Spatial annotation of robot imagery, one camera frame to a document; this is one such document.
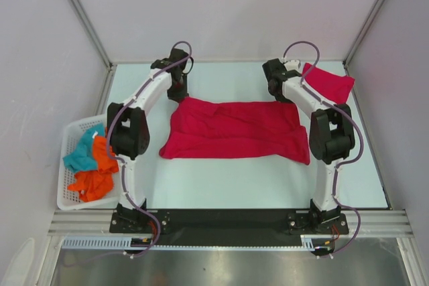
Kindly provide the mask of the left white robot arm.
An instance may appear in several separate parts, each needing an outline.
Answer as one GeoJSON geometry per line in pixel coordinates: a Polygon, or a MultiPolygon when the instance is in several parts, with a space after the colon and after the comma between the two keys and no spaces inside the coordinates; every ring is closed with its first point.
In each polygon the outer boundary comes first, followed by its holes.
{"type": "Polygon", "coordinates": [[[107,151],[118,162],[121,175],[116,211],[134,232],[144,230],[150,220],[145,200],[135,201],[135,163],[150,142],[148,114],[163,94],[176,102],[188,96],[186,65],[194,59],[192,49],[182,50],[180,44],[174,44],[167,58],[151,64],[149,75],[129,98],[112,102],[107,109],[107,151]]]}

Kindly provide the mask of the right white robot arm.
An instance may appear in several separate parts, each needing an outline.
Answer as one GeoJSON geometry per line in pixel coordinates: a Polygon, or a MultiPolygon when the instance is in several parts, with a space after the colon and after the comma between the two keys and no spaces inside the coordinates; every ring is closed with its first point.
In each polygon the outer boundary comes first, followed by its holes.
{"type": "Polygon", "coordinates": [[[294,103],[310,120],[308,144],[317,160],[316,190],[304,228],[325,233],[340,218],[336,185],[339,165],[355,147],[354,126],[347,104],[334,104],[310,89],[298,71],[300,61],[275,58],[263,63],[268,92],[280,102],[294,103]]]}

